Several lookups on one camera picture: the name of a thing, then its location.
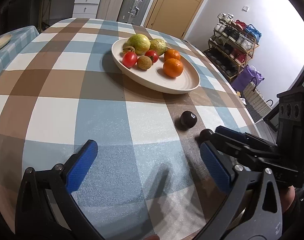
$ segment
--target wooden door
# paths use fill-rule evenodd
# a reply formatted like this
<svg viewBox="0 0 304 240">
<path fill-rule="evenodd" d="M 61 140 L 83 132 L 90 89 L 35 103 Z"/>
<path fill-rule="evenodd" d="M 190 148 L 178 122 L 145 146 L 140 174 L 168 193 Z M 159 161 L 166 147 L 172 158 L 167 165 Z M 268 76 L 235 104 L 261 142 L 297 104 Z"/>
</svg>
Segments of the wooden door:
<svg viewBox="0 0 304 240">
<path fill-rule="evenodd" d="M 147 28 L 182 38 L 203 0 L 157 0 Z"/>
</svg>

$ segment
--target beige plate on side table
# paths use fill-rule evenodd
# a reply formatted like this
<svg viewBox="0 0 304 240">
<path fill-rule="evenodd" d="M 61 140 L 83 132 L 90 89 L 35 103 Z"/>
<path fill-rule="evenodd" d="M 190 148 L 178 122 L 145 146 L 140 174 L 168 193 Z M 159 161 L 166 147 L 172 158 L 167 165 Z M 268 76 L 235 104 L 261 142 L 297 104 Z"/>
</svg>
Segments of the beige plate on side table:
<svg viewBox="0 0 304 240">
<path fill-rule="evenodd" d="M 169 94 L 184 94 L 199 86 L 199 73 L 194 66 L 182 56 L 180 61 L 183 63 L 183 72 L 177 78 L 170 78 L 164 74 L 162 68 L 164 63 L 163 55 L 160 56 L 158 61 L 148 70 L 141 70 L 136 64 L 132 68 L 127 68 L 122 64 L 122 48 L 127 40 L 128 38 L 125 38 L 113 43 L 112 56 L 119 69 L 129 78 L 145 87 Z"/>
<path fill-rule="evenodd" d="M 0 37 L 0 49 L 3 48 L 10 41 L 12 34 L 6 34 Z"/>
</svg>

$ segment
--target table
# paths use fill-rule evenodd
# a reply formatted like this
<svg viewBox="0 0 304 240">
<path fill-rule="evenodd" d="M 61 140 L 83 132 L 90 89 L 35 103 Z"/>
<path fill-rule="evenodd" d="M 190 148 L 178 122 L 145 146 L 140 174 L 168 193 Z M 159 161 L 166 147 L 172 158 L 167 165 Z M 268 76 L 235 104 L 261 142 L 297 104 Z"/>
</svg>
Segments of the table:
<svg viewBox="0 0 304 240">
<path fill-rule="evenodd" d="M 0 49 L 0 73 L 27 44 L 39 35 L 39 32 L 35 26 L 27 26 L 0 35 L 0 38 L 6 34 L 12 34 L 12 38 Z"/>
<path fill-rule="evenodd" d="M 170 95 L 123 75 L 111 55 L 120 38 L 163 38 L 200 74 L 193 92 Z M 185 110 L 198 122 L 175 128 Z M 22 174 L 64 163 L 88 140 L 98 157 L 72 195 L 107 239 L 191 239 L 224 194 L 195 136 L 218 125 L 258 135 L 235 92 L 191 44 L 142 26 L 62 20 L 28 44 L 0 76 L 0 211 L 14 229 Z"/>
</svg>

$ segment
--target cherry tomato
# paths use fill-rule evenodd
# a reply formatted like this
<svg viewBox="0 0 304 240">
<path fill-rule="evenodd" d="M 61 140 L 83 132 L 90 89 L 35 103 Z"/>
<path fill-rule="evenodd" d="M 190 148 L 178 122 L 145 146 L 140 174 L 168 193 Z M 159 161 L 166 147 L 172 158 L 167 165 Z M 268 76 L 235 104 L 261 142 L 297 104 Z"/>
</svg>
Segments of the cherry tomato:
<svg viewBox="0 0 304 240">
<path fill-rule="evenodd" d="M 122 64 L 127 68 L 131 68 L 135 65 L 138 60 L 138 56 L 134 52 L 127 52 L 124 54 Z"/>
<path fill-rule="evenodd" d="M 148 50 L 144 55 L 148 56 L 152 60 L 152 63 L 157 62 L 159 59 L 158 54 L 154 50 Z"/>
</svg>

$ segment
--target purple bag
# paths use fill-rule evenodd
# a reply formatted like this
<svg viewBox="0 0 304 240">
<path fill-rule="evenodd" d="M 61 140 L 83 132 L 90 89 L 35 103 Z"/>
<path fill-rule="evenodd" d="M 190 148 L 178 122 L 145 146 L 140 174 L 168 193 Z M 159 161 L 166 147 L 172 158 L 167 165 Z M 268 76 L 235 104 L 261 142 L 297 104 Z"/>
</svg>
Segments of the purple bag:
<svg viewBox="0 0 304 240">
<path fill-rule="evenodd" d="M 255 67 L 246 65 L 244 67 L 244 70 L 232 82 L 231 86 L 236 91 L 242 93 L 253 77 L 257 79 L 257 85 L 259 85 L 262 80 L 265 80 L 265 78 L 262 77 L 262 75 L 256 70 Z"/>
</svg>

